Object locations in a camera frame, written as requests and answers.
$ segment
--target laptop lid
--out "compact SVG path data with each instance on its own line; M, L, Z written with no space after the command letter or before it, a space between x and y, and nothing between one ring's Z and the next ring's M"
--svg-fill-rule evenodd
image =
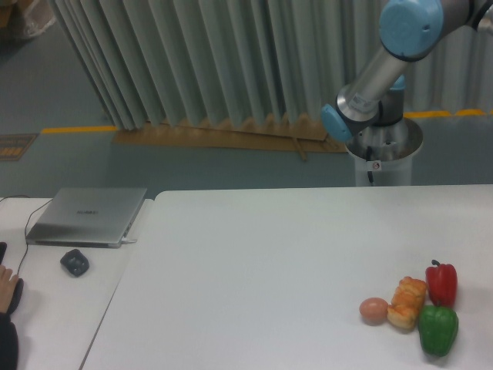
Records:
M145 194L143 188L62 188L26 241L40 245L119 247Z

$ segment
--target egg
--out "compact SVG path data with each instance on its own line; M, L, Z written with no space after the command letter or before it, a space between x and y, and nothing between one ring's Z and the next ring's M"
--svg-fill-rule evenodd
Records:
M371 323L379 323L387 318L388 303L382 298L368 298L360 304L360 313Z

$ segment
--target person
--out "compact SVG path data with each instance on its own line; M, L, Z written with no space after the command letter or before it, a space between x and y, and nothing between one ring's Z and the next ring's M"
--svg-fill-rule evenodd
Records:
M17 281L18 276L12 276L11 269L0 265L0 368L2 370L17 368L17 330L10 321L10 315L7 314Z

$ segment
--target black mouse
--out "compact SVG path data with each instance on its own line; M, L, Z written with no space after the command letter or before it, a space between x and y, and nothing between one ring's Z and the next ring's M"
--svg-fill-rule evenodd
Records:
M72 249L70 252L65 253L60 263L76 278L89 269L89 261L78 249Z
M14 294L12 295L12 300L8 306L7 315L11 315L17 309L19 302L21 301L22 291L24 290L24 281L19 278L17 284L14 288Z

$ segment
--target light blue joint cover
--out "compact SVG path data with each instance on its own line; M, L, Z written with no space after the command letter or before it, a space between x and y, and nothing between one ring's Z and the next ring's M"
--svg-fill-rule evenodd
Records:
M353 135L339 113L329 104L322 108L322 124L327 132L337 141L346 142Z
M380 17L380 38L392 54L412 59L440 40L443 26L440 0L390 0Z
M406 78L400 75L395 84L391 87L392 91L406 90Z

